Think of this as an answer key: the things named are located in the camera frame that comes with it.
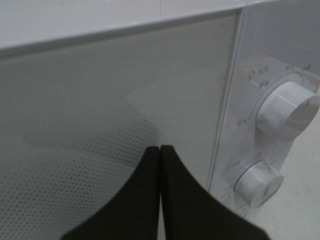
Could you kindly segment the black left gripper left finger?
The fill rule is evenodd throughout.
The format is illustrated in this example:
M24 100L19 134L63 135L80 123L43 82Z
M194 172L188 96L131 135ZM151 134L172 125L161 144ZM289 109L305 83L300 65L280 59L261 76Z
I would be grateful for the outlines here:
M156 146L145 149L138 166L117 194L89 219L62 236L64 240L155 240L160 188Z

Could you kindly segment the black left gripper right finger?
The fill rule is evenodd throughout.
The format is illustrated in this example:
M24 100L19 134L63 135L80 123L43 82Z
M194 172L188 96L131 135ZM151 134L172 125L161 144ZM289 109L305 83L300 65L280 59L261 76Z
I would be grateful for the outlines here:
M160 189L168 240L266 240L267 233L214 199L191 175L175 148L160 148Z

